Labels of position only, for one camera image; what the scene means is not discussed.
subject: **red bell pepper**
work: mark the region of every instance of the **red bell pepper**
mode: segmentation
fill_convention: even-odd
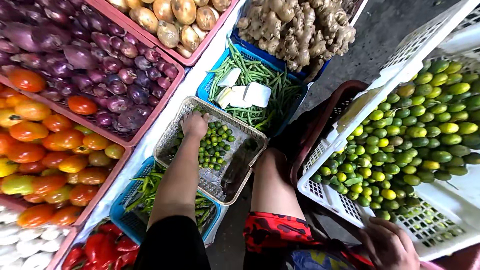
[[[140,246],[137,245],[130,237],[124,235],[120,238],[119,242],[117,243],[117,250],[118,251],[134,251],[139,249]]]

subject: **white plastic crate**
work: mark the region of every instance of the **white plastic crate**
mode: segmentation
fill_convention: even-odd
[[[388,94],[420,71],[422,60],[442,57],[462,62],[465,70],[480,70],[479,4],[480,0],[460,1],[403,39],[395,54],[383,66],[380,77],[357,95],[334,124],[334,130],[322,138],[307,157],[303,176],[298,182],[301,193],[350,223],[364,227],[366,219],[374,215],[370,208],[360,207],[329,186],[316,184],[310,178],[328,157],[347,144],[346,138]],[[468,46],[465,45],[461,51],[455,50],[455,47],[461,47],[459,43],[468,43]],[[439,49],[433,53],[435,55],[428,57],[436,47]],[[416,193],[422,200],[421,210],[408,218],[399,217],[397,224],[407,231],[422,261],[480,243],[480,166],[469,165],[468,169],[468,175],[450,181],[459,190],[440,181],[416,187]],[[424,221],[426,215],[431,215],[428,223]]]

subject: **vegetable crate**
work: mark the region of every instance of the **vegetable crate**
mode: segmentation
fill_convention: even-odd
[[[380,71],[380,78],[366,91],[359,93],[347,109],[338,112],[334,110],[335,114],[342,114],[334,123],[333,131],[322,137],[315,135],[316,137],[310,138],[316,143],[302,164],[303,172],[297,183],[301,193],[350,223],[364,227],[364,222],[373,215],[370,208],[360,207],[331,187],[316,184],[310,178],[334,152],[347,144],[346,138],[388,94],[399,84],[410,81],[421,70],[422,61],[467,16],[468,21],[460,26],[463,29],[457,29],[433,54],[437,54],[437,58],[459,61],[465,70],[480,71],[480,35],[475,32],[478,27],[469,27],[472,23],[478,23],[480,6],[476,6],[479,3],[479,0],[460,1],[409,34]],[[398,216],[397,224],[409,234],[422,261],[433,260],[480,243],[480,185],[475,181],[480,168],[478,165],[468,165],[468,169],[470,172],[467,175],[454,176],[449,181],[455,188],[443,181],[415,187],[415,193],[421,201],[419,211]]]
[[[276,63],[273,64],[273,63],[263,59],[262,57],[256,55],[255,53],[249,51],[248,49],[243,48],[242,46],[240,46],[238,44],[234,44],[234,47],[239,50],[240,54],[246,60],[260,61],[268,69],[270,69],[272,71],[275,71],[275,72],[280,72],[281,73],[281,72],[285,71],[285,65],[283,63],[279,62],[279,61],[276,61]],[[230,54],[230,49],[227,48],[225,50],[225,52],[222,54],[222,56],[220,57],[220,59],[218,59],[216,64],[213,66],[212,70],[215,70],[215,69],[219,68],[222,65],[223,61],[228,57],[229,54]],[[213,104],[210,101],[208,101],[208,95],[210,94],[210,87],[212,86],[214,77],[215,77],[215,73],[208,73],[207,74],[207,76],[205,77],[202,84],[200,84],[200,86],[198,87],[197,96],[199,98],[201,98],[202,100],[204,100],[205,102],[208,102],[209,104],[212,104],[213,106],[216,106],[217,108],[219,108],[216,104]],[[292,75],[290,73],[288,74],[287,78],[290,79],[293,82],[297,82],[299,85],[302,85],[301,80],[299,80],[298,78],[296,78],[294,75]],[[298,99],[296,100],[295,103],[293,103],[292,107],[288,111],[288,114],[285,117],[285,119],[284,119],[282,125],[280,126],[280,128],[278,130],[272,132],[272,134],[273,134],[272,137],[275,137],[275,136],[279,135],[280,133],[282,133],[282,131],[285,129],[285,127],[288,125],[288,123],[292,119],[293,115],[297,111],[300,104],[305,99],[307,93],[308,93],[308,87],[306,85],[302,85],[301,96],[298,97]]]
[[[131,18],[129,18],[127,15],[123,14],[121,11],[117,10],[114,8],[110,3],[108,3],[106,0],[87,0],[88,3],[94,5],[92,2],[96,2],[96,8],[102,12],[105,16],[107,16],[110,20],[114,21],[116,24],[120,25],[121,27],[125,29],[131,29],[134,30],[136,33],[142,35],[142,37],[146,40],[149,41],[149,43],[154,44],[158,48],[162,49],[162,51],[167,52],[169,55],[171,55],[173,58],[178,60],[181,64],[185,66],[194,66],[197,61],[200,59],[200,56],[203,54],[203,52],[207,49],[208,45],[210,42],[212,42],[212,39],[215,37],[217,32],[220,30],[220,28],[223,26],[225,21],[227,20],[228,16],[232,13],[233,9],[239,2],[239,0],[232,0],[229,8],[225,10],[217,20],[214,28],[210,30],[208,35],[205,37],[205,39],[200,43],[200,46],[193,52],[192,56],[190,58],[185,58],[181,54],[179,54],[177,51],[174,49],[170,49],[163,45],[160,40],[145,29],[143,29],[140,25],[138,25],[136,22],[134,22]]]
[[[154,157],[163,166],[168,167],[173,160],[171,149],[180,130],[180,120],[195,108],[208,112],[210,122],[221,121],[225,123],[233,130],[232,135],[237,138],[235,142],[231,142],[231,151],[225,156],[226,166],[222,166],[218,172],[212,169],[199,170],[200,183],[198,189],[222,206],[232,205],[252,174],[253,164],[266,149],[267,137],[217,107],[197,97],[188,97],[182,102],[177,115],[168,125],[167,130],[154,148]]]
[[[147,158],[143,162],[142,168],[138,171],[134,178],[146,177],[154,166],[155,158]],[[132,181],[125,188],[125,191],[115,200],[112,208],[110,209],[110,219],[112,222],[139,245],[145,239],[149,216],[145,213],[135,210],[125,213],[125,209],[135,201],[135,196],[138,194],[141,184],[142,181]],[[215,204],[215,211],[212,215],[210,215],[210,217],[208,217],[208,220],[204,226],[204,230],[201,233],[204,241],[207,239],[216,222],[220,218],[220,205],[216,202],[213,203]]]

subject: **red tomato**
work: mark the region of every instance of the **red tomato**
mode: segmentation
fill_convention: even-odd
[[[47,167],[43,165],[40,161],[23,163],[18,167],[18,171],[21,173],[41,173],[46,170]]]
[[[50,223],[58,226],[68,226],[77,221],[84,209],[78,206],[68,206],[53,215]]]
[[[7,153],[7,158],[17,163],[29,163],[41,160],[45,149],[38,144],[16,143]]]
[[[31,93],[40,92],[47,86],[47,82],[40,75],[21,68],[9,72],[8,79],[18,89]]]
[[[42,121],[52,114],[50,108],[35,100],[20,102],[15,107],[15,113],[30,121]]]
[[[73,96],[68,98],[68,107],[81,115],[94,114],[98,110],[97,105],[91,99],[84,96]]]
[[[70,192],[70,202],[75,206],[87,206],[98,192],[98,186],[78,184]]]
[[[42,124],[53,132],[68,130],[73,127],[70,119],[61,114],[54,114],[47,116]]]
[[[58,169],[60,163],[69,157],[71,155],[66,152],[50,152],[42,159],[42,164],[50,169]]]
[[[67,183],[63,175],[40,176],[32,181],[35,194],[47,194],[62,188]]]
[[[55,133],[55,143],[63,148],[74,149],[83,145],[84,134],[76,129],[69,129]]]
[[[35,205],[23,211],[18,217],[17,224],[23,228],[35,228],[50,221],[55,207],[49,204]]]

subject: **plastic basket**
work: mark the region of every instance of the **plastic basket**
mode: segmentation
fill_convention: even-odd
[[[421,68],[421,61],[451,33],[464,18],[480,3],[479,0],[463,0],[440,14],[424,26],[408,35],[390,57],[380,78],[367,91],[359,93],[349,108],[343,111],[332,132],[318,138],[315,146],[303,162],[303,172],[298,181],[298,190],[315,202],[332,210],[350,223],[362,228],[364,221],[373,215],[371,209],[359,207],[356,203],[325,185],[314,184],[309,179],[335,151],[346,143],[346,138],[373,109],[399,84],[409,81]],[[464,31],[457,31],[446,42],[459,41]],[[435,57],[458,60],[465,70],[478,67],[480,46],[457,54],[435,52]],[[448,255],[467,246],[480,243],[480,200],[478,188],[473,181],[478,179],[480,168],[467,166],[469,173],[454,177],[451,181],[458,190],[445,182],[421,184],[415,192],[421,200],[419,211],[407,217],[399,216],[397,224],[412,239],[422,261],[429,261]]]
[[[147,158],[143,162],[141,169],[134,176],[134,178],[147,176],[154,166],[155,158]],[[132,181],[125,188],[125,191],[120,194],[119,197],[115,200],[112,208],[110,209],[110,219],[112,220],[112,222],[139,245],[145,239],[149,217],[144,213],[139,213],[134,210],[125,213],[125,209],[129,206],[130,203],[133,202],[133,200],[131,199],[134,198],[135,195],[138,193],[138,188],[140,187],[141,183],[142,181]],[[202,239],[204,241],[205,239],[207,239],[216,222],[220,218],[220,205],[214,201],[212,202],[215,204],[215,213],[209,217],[205,226],[206,230],[202,232]]]
[[[170,165],[173,160],[171,148],[174,146],[173,141],[177,138],[177,133],[180,130],[180,119],[198,107],[210,114],[209,121],[226,123],[237,138],[235,142],[229,143],[231,151],[228,151],[225,156],[226,166],[222,166],[222,169],[218,172],[212,169],[199,170],[200,183],[198,189],[214,202],[222,206],[229,206],[239,197],[253,172],[253,164],[267,147],[267,137],[260,131],[197,97],[188,97],[183,100],[175,118],[156,144],[154,157],[163,166],[168,167]],[[255,141],[255,150],[250,149],[249,141]],[[228,183],[226,188],[221,186],[222,181]]]
[[[165,47],[165,45],[163,45],[156,36],[152,35],[148,31],[143,29],[136,22],[130,19],[130,17],[128,17],[127,15],[123,14],[122,12],[114,8],[107,1],[105,0],[90,0],[90,1],[96,1],[98,3],[97,9],[99,9],[110,20],[114,21],[116,24],[120,25],[125,29],[129,29],[129,28],[134,29],[137,33],[144,36],[151,43],[155,44],[156,46],[161,48],[163,51],[166,51],[169,55],[171,55],[173,58],[175,58],[180,63],[186,66],[194,66],[195,63],[197,63],[202,53],[206,50],[210,42],[212,42],[212,39],[215,37],[217,32],[223,26],[228,16],[232,13],[233,9],[239,2],[239,0],[232,0],[229,8],[220,15],[220,18],[217,20],[214,28],[210,30],[210,32],[208,32],[208,35],[200,43],[200,46],[197,48],[197,50],[193,52],[190,58],[185,58],[181,54],[177,53],[177,51],[175,51],[174,49]]]
[[[86,3],[88,3],[90,6],[94,7],[95,9],[101,11],[101,5],[99,5],[97,2],[93,0],[86,0]],[[150,42],[148,39],[137,33],[135,30],[133,30],[131,27],[128,26],[123,26],[119,24],[123,28],[125,28],[125,31],[128,33],[133,34],[140,42],[143,42],[145,45],[147,45],[150,48],[153,48],[155,45]],[[160,115],[160,113],[163,111],[163,109],[167,106],[168,101],[170,98],[173,96],[175,93],[175,90],[177,90],[178,86],[180,83],[183,81],[183,78],[185,77],[185,69],[177,63],[175,60],[173,60],[171,57],[169,57],[165,52],[161,51],[160,49],[156,49],[158,53],[162,56],[163,59],[165,59],[168,63],[172,63],[175,65],[175,67],[178,69],[179,74],[175,78],[175,80],[172,82],[170,88],[168,88],[167,92],[163,96],[163,98],[160,100],[160,103],[155,107],[153,110],[152,114],[148,117],[146,120],[145,124],[138,130],[138,132],[135,135],[132,135],[130,133],[120,133],[113,129],[113,127],[100,127],[96,125],[96,118],[93,115],[79,115],[74,112],[72,112],[68,104],[65,100],[55,102],[50,99],[44,98],[38,94],[35,93],[30,93],[26,91],[19,90],[15,88],[11,82],[4,76],[0,75],[0,82],[14,88],[15,90],[19,91],[20,93],[26,95],[27,97],[45,103],[47,104],[52,110],[58,112],[59,114],[62,114],[73,121],[93,130],[94,132],[102,135],[103,137],[121,145],[124,147],[133,147],[137,145],[140,140],[142,139],[143,135],[148,131],[151,125],[155,122],[157,117]]]
[[[243,48],[242,46],[240,46],[238,44],[234,44],[234,47],[239,50],[240,54],[244,57],[244,59],[247,59],[247,60],[250,60],[250,61],[261,61],[262,64],[265,65],[267,68],[269,68],[271,70],[274,70],[276,72],[281,72],[282,73],[282,72],[285,71],[285,65],[283,63],[279,62],[279,61],[277,61],[277,64],[279,64],[280,66],[277,66],[277,65],[272,64],[269,61],[263,59],[262,57],[256,55],[255,53],[253,53],[251,51],[248,51],[246,48]],[[222,54],[222,56],[220,57],[220,59],[218,59],[218,61],[215,63],[212,70],[215,70],[215,69],[219,68],[220,65],[228,57],[229,54],[230,54],[230,49],[227,48],[225,50],[225,52]],[[201,98],[202,100],[204,100],[205,102],[208,102],[209,104],[212,104],[213,106],[218,108],[217,105],[208,101],[208,94],[210,93],[210,87],[212,86],[214,77],[215,77],[214,73],[208,73],[207,74],[204,81],[198,87],[197,96],[199,98]],[[287,77],[292,81],[298,82],[299,85],[302,85],[302,82],[298,78],[296,78],[294,75],[289,73]],[[292,119],[293,115],[297,111],[300,104],[305,99],[305,96],[307,95],[307,93],[308,93],[308,87],[305,84],[303,84],[302,85],[301,96],[298,97],[296,102],[292,104],[292,107],[288,111],[288,114],[285,117],[285,120],[283,121],[283,123],[279,127],[279,129],[276,130],[276,131],[272,131],[272,134],[273,134],[272,137],[275,137],[275,136],[279,135],[280,133],[282,133],[282,131],[285,129],[285,127],[288,125],[288,123]]]

